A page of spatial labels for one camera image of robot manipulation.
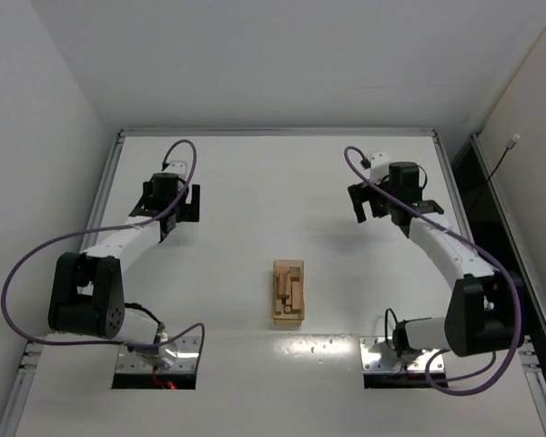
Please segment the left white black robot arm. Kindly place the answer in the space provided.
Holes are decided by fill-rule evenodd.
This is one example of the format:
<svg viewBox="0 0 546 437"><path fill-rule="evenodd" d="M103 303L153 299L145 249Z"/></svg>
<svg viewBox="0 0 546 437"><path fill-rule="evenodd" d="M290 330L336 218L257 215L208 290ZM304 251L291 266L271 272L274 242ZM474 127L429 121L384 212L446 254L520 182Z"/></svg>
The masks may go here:
<svg viewBox="0 0 546 437"><path fill-rule="evenodd" d="M100 243L80 253L66 252L56 263L49 304L52 330L117 341L151 366L167 370L177 348L163 322L124 299L123 274L148 249L163 242L177 224L199 222L201 187L185 185L166 171L143 183L143 193L126 221Z"/></svg>

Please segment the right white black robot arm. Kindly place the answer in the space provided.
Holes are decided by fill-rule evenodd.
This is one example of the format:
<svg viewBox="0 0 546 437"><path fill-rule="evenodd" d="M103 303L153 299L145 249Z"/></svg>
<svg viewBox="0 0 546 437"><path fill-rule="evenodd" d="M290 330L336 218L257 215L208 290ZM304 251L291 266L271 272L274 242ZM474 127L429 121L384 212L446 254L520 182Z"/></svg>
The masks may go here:
<svg viewBox="0 0 546 437"><path fill-rule="evenodd" d="M444 316L396 322L392 349L398 355L436 349L467 357L519 348L523 316L514 305L520 300L521 281L503 276L452 237L443 208L422 196L420 165L390 162L379 154L363 159L361 166L369 171L369 181L348 188L358 222L367 219L365 203L373 217L390 217L428 256L451 291Z"/></svg>

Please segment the orange translucent plastic box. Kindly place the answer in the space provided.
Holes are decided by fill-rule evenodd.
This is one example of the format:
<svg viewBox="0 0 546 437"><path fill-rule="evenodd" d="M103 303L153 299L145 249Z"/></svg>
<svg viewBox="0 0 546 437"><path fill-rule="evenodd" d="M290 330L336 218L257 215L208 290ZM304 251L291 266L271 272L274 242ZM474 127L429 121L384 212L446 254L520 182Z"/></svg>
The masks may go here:
<svg viewBox="0 0 546 437"><path fill-rule="evenodd" d="M305 319L304 261L273 261L272 322L276 327L300 327Z"/></svg>

